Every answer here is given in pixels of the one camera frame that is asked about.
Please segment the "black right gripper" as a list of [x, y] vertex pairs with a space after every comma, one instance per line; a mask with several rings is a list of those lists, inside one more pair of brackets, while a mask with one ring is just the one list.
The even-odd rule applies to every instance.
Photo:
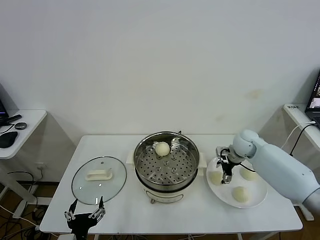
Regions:
[[232, 180], [233, 168], [236, 166], [236, 164], [229, 161], [226, 155], [219, 156], [217, 159], [216, 167], [218, 168], [221, 166], [224, 173], [220, 184], [229, 184]]

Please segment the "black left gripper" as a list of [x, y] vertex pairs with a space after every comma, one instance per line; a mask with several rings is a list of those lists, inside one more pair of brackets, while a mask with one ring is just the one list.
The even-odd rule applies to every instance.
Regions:
[[67, 225], [71, 229], [71, 233], [76, 237], [87, 237], [89, 229], [96, 226], [106, 214], [104, 207], [103, 196], [101, 196], [98, 208], [90, 215], [90, 213], [76, 214], [76, 206], [78, 200], [76, 199], [69, 207], [68, 211], [64, 212], [64, 216], [67, 220]]

